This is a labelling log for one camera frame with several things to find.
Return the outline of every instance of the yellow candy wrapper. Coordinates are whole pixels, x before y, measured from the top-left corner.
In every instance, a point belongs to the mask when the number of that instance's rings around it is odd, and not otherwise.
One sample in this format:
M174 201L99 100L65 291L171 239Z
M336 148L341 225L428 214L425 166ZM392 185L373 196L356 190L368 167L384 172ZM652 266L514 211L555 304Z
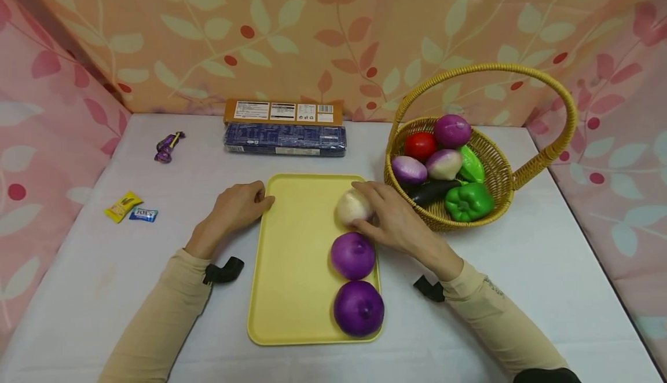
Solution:
M143 202L144 201L142 201L139 196L129 191L121 199L118 199L118 201L114 203L112 207L104 209L104 213L116 224L118 224L123 220L125 215L132 211L132 208Z

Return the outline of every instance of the beige sleeve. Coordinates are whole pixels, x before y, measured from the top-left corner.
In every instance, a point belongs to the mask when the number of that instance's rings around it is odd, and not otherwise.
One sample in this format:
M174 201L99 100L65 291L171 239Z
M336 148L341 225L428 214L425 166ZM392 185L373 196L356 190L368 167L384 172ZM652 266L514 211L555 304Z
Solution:
M556 347L487 276L468 262L444 296L512 374L527 369L567 367Z
M183 249L168 261L150 292L111 352L100 383L166 382L195 320L211 294L202 283L210 260Z

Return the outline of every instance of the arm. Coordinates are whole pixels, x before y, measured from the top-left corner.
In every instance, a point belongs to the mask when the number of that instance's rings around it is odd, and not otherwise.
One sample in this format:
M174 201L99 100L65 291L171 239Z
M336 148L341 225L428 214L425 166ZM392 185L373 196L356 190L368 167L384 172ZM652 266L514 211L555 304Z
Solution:
M185 339L211 294L203 284L218 243L271 208L264 184L234 185L218 196L184 249L176 252L107 360L100 383L166 382Z
M487 276L477 272L444 239L431 232L393 188L376 182L352 186L364 194L379 219L378 227L362 220L356 220L354 226L378 243L404 252L432 270L444 287L449 305L510 373L567 367L554 345L526 314Z

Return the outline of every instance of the tomato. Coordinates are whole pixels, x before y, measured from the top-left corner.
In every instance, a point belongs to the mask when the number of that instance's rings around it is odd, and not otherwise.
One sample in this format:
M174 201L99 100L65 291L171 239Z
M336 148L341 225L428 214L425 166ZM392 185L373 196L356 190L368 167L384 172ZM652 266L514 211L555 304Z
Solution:
M431 133L414 133L405 140L404 154L425 162L438 151L438 142Z

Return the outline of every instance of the green pepper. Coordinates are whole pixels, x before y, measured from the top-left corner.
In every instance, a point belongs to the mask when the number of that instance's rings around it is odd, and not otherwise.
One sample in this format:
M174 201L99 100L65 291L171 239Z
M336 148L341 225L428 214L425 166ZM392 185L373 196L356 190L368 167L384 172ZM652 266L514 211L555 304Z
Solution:
M445 196L445 208L458 222L473 222L493 211L493 196L484 184L455 187Z
M461 147L461 157L463 158L463 164L459 170L459 174L462 178L468 181L476 181L479 184L484 183L484 167L482 162L479 161L477 156L470 150L470 147L464 145Z

